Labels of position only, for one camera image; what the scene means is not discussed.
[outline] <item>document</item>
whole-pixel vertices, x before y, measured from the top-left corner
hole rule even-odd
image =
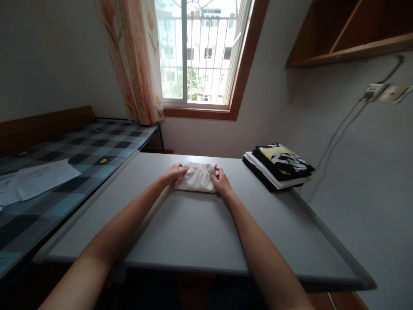
[[[21,169],[14,182],[21,200],[28,200],[63,184],[81,173],[69,164],[69,159]]]
[[[0,176],[0,211],[7,205],[33,198],[81,175],[68,161],[63,159]]]
[[[0,176],[0,211],[7,205],[20,201],[13,178],[16,173]]]

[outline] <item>folded clothes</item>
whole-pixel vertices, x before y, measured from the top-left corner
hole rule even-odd
[[[186,167],[188,168],[187,173],[176,180],[176,189],[215,193],[215,187],[211,181],[210,174],[216,174],[216,164],[203,164],[190,161],[182,164],[182,168]]]
[[[265,157],[264,154],[260,152],[258,148],[253,150],[253,156],[259,160],[278,181],[294,180],[298,177],[308,177],[311,175],[311,172],[308,171],[295,175],[283,174],[268,158]]]
[[[251,164],[245,156],[242,158],[242,162],[247,166],[248,169],[251,170],[253,174],[261,181],[261,183],[268,189],[269,192],[276,192],[278,189],[268,180],[265,175],[257,169],[256,166]]]
[[[279,143],[257,148],[282,174],[297,175],[314,171],[308,162]]]
[[[279,181],[271,174],[271,172],[257,158],[253,156],[252,152],[246,152],[244,154],[244,158],[246,158],[259,171],[261,171],[262,174],[275,186],[276,189],[285,189],[288,187],[292,187],[298,184],[311,181],[310,177],[301,177],[301,178],[296,178],[294,180]]]

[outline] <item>wooden shelf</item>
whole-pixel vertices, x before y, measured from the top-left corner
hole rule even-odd
[[[412,11],[412,0],[314,0],[287,67],[413,50]]]

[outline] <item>table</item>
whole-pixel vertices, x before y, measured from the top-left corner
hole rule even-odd
[[[132,155],[42,247],[34,261],[74,261],[124,206],[177,162],[222,167],[248,211],[301,281],[370,289],[373,279],[293,190],[269,193],[240,159]],[[168,187],[134,238],[124,266],[249,274],[237,229],[219,194]]]

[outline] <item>white cloth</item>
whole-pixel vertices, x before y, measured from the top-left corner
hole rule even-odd
[[[188,171],[183,177],[176,180],[175,189],[215,193],[215,187],[211,181],[210,174],[216,174],[216,164],[190,161],[182,164],[182,168],[185,167],[188,168]]]
[[[287,187],[292,187],[294,185],[302,184],[311,181],[311,177],[303,177],[303,178],[298,178],[298,179],[293,179],[293,180],[288,180],[288,181],[278,181],[270,172],[270,170],[267,169],[266,166],[262,164],[254,155],[252,152],[247,152],[244,154],[244,157],[251,163],[253,164],[258,170],[262,172],[262,174],[272,183],[272,185],[275,186],[276,189],[285,189]]]

